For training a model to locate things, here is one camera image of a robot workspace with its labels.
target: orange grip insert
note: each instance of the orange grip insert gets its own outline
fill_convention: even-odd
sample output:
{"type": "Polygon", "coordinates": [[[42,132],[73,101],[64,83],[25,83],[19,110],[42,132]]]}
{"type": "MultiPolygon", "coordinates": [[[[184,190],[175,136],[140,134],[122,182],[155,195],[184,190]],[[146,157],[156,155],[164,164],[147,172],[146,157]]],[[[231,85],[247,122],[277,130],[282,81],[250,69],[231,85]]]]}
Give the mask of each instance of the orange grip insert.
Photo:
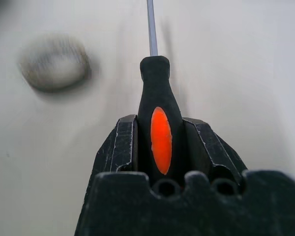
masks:
{"type": "Polygon", "coordinates": [[[152,115],[151,142],[157,168],[166,175],[172,159],[172,133],[167,116],[160,107],[156,107],[152,115]]]}

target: screwdriver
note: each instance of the screwdriver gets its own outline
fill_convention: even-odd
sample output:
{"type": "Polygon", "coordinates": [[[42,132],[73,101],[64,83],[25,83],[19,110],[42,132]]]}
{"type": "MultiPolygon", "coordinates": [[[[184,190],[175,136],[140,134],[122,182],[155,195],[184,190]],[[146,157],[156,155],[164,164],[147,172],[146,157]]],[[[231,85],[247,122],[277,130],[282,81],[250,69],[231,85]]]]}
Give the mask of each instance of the screwdriver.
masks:
{"type": "Polygon", "coordinates": [[[143,93],[138,111],[139,171],[154,184],[169,178],[180,185],[189,171],[183,120],[170,87],[170,63],[158,56],[153,0],[147,0],[150,57],[140,64],[143,93]]]}

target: white surface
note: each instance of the white surface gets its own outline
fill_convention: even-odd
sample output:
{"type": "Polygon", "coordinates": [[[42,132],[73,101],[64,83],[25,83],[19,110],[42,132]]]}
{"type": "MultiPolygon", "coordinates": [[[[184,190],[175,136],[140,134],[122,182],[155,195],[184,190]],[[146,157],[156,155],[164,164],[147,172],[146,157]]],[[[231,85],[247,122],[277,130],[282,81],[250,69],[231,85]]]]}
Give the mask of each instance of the white surface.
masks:
{"type": "MultiPolygon", "coordinates": [[[[138,110],[149,55],[146,1],[23,0],[0,25],[0,236],[73,235],[97,150],[138,110]],[[92,83],[43,96],[16,66],[45,31],[81,40],[92,83]]],[[[157,0],[158,49],[182,114],[250,169],[295,177],[295,0],[157,0]]]]}

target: white table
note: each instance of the white table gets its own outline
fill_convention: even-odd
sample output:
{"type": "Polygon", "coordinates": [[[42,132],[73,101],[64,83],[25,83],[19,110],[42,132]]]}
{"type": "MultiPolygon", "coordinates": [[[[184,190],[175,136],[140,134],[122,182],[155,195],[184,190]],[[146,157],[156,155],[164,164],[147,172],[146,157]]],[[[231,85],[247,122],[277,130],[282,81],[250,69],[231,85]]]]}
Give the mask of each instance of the white table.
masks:
{"type": "MultiPolygon", "coordinates": [[[[202,119],[249,169],[295,177],[295,0],[156,0],[159,54],[183,116],[202,119]]],[[[144,0],[18,0],[0,19],[0,236],[73,235],[97,150],[137,113],[149,55],[144,0]],[[35,37],[81,40],[93,80],[58,96],[22,78],[35,37]]]]}

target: metal shaft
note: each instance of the metal shaft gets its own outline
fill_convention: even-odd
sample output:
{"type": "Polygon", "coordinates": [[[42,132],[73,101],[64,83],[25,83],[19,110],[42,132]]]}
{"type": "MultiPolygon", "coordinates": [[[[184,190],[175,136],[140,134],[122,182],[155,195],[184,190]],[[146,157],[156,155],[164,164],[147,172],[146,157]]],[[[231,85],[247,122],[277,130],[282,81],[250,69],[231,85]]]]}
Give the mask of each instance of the metal shaft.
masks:
{"type": "Polygon", "coordinates": [[[148,17],[149,54],[152,57],[152,56],[158,55],[153,0],[147,0],[147,17],[148,17]]]}

